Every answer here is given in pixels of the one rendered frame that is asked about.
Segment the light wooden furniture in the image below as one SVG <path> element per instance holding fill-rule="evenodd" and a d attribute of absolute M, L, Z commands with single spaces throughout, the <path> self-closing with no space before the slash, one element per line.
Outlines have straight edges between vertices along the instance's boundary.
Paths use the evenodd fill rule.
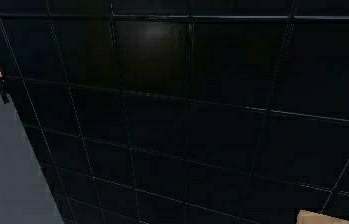
<path fill-rule="evenodd" d="M 349 224 L 349 221 L 315 212 L 301 210 L 297 216 L 297 224 Z"/>

